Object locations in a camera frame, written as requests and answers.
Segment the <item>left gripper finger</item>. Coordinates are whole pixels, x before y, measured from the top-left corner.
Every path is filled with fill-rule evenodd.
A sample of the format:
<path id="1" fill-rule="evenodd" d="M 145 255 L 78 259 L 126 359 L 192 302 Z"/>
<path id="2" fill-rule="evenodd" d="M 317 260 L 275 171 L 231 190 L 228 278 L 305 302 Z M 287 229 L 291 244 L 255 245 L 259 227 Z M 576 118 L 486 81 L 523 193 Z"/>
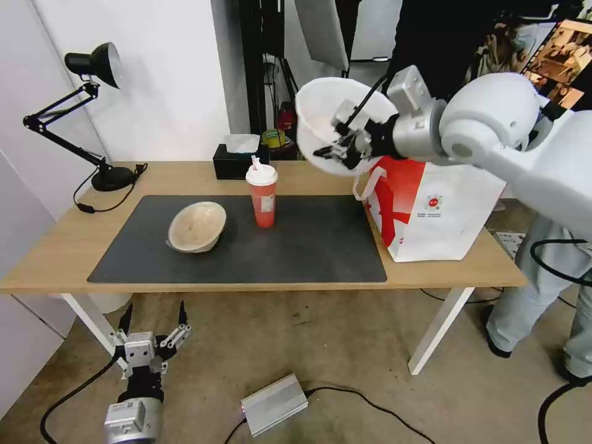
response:
<path id="1" fill-rule="evenodd" d="M 159 341 L 160 348 L 169 350 L 179 350 L 184 341 L 189 337 L 192 327 L 188 323 L 187 311 L 184 300 L 179 304 L 178 326 L 168 334 L 163 340 Z"/>
<path id="2" fill-rule="evenodd" d="M 117 358 L 125 358 L 125 343 L 128 340 L 128 334 L 130 331 L 131 318 L 133 314 L 133 304 L 130 303 L 125 312 L 120 317 L 118 327 L 112 334 L 112 338 L 115 341 L 115 352 L 114 356 Z"/>

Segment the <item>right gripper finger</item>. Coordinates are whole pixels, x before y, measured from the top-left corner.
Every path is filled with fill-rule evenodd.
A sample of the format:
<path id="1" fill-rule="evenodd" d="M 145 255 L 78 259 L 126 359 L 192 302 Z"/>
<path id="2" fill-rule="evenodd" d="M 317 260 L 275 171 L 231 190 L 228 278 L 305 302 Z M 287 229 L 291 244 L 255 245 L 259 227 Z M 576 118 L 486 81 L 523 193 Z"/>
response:
<path id="1" fill-rule="evenodd" d="M 367 160 L 365 151 L 360 151 L 356 142 L 339 143 L 339 160 L 347 169 L 355 169 L 360 162 Z"/>
<path id="2" fill-rule="evenodd" d="M 350 133 L 341 136 L 328 146 L 313 151 L 315 157 L 321 158 L 360 158 L 364 151 L 364 136 Z"/>

